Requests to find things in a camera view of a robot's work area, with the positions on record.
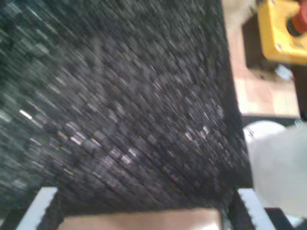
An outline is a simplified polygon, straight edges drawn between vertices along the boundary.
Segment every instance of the black woven fabric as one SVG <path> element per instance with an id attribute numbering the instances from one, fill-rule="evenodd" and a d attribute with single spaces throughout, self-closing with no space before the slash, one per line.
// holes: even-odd
<path id="1" fill-rule="evenodd" d="M 7 0 L 0 38 L 0 213 L 43 185 L 67 214 L 251 186 L 219 0 Z"/>

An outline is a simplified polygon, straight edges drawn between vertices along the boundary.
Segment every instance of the tan surface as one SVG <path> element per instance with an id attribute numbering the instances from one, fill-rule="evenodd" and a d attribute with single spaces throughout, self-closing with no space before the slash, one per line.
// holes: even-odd
<path id="1" fill-rule="evenodd" d="M 249 70 L 241 29 L 228 30 L 231 65 L 242 114 L 299 117 L 295 86 L 275 74 Z"/>
<path id="2" fill-rule="evenodd" d="M 59 230 L 219 230 L 215 210 L 99 215 L 66 218 Z"/>
<path id="3" fill-rule="evenodd" d="M 228 30 L 239 28 L 256 8 L 256 0 L 222 0 L 222 3 Z"/>

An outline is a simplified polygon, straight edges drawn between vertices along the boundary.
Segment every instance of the red emergency stop button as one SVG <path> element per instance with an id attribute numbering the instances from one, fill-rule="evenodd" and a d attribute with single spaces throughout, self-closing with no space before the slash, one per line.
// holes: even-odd
<path id="1" fill-rule="evenodd" d="M 307 0 L 301 1 L 300 10 L 287 22 L 287 29 L 292 36 L 298 37 L 307 32 Z"/>

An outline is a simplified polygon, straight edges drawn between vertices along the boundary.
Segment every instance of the yellow control box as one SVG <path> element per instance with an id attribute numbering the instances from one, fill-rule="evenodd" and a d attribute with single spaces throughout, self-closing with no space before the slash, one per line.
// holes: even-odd
<path id="1" fill-rule="evenodd" d="M 307 64 L 307 35 L 293 37 L 287 30 L 288 20 L 299 10 L 293 0 L 264 0 L 258 6 L 261 47 L 268 60 Z"/>

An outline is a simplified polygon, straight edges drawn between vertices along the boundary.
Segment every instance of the floor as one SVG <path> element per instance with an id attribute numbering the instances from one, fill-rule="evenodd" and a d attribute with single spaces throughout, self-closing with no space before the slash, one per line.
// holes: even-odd
<path id="1" fill-rule="evenodd" d="M 66 218 L 59 230 L 219 230 L 219 213 L 210 209 Z"/>
<path id="2" fill-rule="evenodd" d="M 227 33 L 233 77 L 241 113 L 245 115 L 299 117 L 294 82 L 284 81 L 276 74 L 248 69 L 245 64 L 241 29 L 229 29 Z"/>

